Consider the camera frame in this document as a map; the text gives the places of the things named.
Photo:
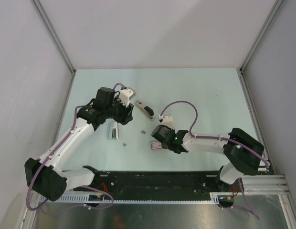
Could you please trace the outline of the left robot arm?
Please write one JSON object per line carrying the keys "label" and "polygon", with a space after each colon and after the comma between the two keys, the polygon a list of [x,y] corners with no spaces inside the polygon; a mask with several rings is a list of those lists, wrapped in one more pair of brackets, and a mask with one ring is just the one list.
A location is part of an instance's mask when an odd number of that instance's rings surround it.
{"label": "left robot arm", "polygon": [[75,108],[74,120],[66,133],[38,159],[29,158],[24,167],[29,192],[35,191],[47,200],[58,200],[65,191],[81,186],[97,190],[101,179],[96,170],[83,166],[78,170],[65,171],[64,166],[80,144],[93,134],[106,120],[126,125],[132,121],[136,92],[130,87],[119,91],[101,87],[88,104]]}

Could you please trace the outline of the red staple box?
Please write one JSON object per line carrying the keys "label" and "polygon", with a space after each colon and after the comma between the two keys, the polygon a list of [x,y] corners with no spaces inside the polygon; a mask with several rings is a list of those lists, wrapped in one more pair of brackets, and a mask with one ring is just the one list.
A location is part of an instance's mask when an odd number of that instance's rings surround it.
{"label": "red staple box", "polygon": [[151,142],[151,150],[158,150],[158,149],[162,149],[162,144],[161,142],[155,141],[155,142]]}

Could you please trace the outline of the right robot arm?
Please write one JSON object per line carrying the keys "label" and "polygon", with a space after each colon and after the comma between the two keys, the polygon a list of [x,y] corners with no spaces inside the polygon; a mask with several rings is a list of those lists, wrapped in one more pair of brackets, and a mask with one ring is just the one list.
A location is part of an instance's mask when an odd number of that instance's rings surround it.
{"label": "right robot arm", "polygon": [[193,135],[187,130],[158,125],[151,136],[161,143],[162,148],[176,154],[189,152],[210,152],[224,155],[228,164],[221,167],[215,185],[220,191],[227,191],[242,176],[255,176],[262,157],[264,146],[240,128],[233,128],[224,135]]}

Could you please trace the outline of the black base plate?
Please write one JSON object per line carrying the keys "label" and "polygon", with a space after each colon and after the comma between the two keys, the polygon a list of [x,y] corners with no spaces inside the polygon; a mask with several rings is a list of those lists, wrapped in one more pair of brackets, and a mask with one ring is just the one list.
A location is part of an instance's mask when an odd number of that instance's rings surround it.
{"label": "black base plate", "polygon": [[211,199],[212,193],[217,193],[221,202],[229,207],[234,197],[243,191],[242,183],[225,184],[218,180],[218,173],[97,171],[88,188],[77,187],[76,190],[100,189],[110,194],[106,200],[137,203],[205,201]]}

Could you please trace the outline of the black and cream stapler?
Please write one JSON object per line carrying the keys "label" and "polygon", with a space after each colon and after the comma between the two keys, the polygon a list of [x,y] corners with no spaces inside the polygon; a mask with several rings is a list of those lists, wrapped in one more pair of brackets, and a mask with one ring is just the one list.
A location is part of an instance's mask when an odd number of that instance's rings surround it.
{"label": "black and cream stapler", "polygon": [[150,108],[148,105],[146,105],[144,102],[137,100],[136,101],[136,107],[140,110],[140,112],[150,121],[155,120],[154,111],[152,108]]}

